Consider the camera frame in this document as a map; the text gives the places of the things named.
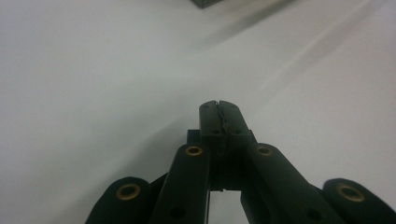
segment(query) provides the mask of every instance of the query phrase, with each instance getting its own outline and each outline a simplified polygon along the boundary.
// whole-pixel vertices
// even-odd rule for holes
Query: black linkage arm
[[[275,147],[257,143],[236,105],[200,106],[200,130],[188,130],[168,174],[151,184],[114,182],[87,224],[206,224],[210,191],[240,190],[250,224],[396,224],[395,212],[346,179],[310,185]]]

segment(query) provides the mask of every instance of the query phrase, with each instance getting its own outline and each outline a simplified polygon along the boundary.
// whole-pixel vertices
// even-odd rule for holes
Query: white table
[[[352,179],[396,209],[395,11],[1,1],[0,222],[83,223],[113,181],[166,173],[210,100],[238,105],[310,183]],[[248,223],[239,193],[212,193],[210,212]]]

